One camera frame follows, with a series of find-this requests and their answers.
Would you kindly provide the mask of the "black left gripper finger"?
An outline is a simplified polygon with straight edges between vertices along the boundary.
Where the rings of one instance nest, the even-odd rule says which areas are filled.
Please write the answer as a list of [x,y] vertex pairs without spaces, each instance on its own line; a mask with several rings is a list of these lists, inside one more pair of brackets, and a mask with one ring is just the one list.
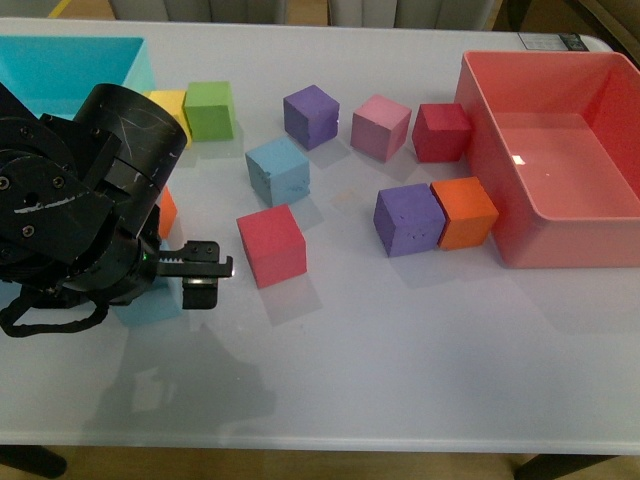
[[182,280],[182,308],[211,310],[218,303],[218,280],[215,278],[184,278]]

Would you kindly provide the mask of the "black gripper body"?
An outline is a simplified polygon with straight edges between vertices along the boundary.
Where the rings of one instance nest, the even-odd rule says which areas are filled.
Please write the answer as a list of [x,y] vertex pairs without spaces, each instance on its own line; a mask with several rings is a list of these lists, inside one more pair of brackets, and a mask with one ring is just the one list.
[[77,259],[59,294],[66,306],[130,304],[156,277],[215,278],[233,275],[233,258],[220,259],[214,241],[187,241],[178,250],[163,250],[160,209],[153,207],[140,235],[130,237],[118,227],[99,236],[98,246]]

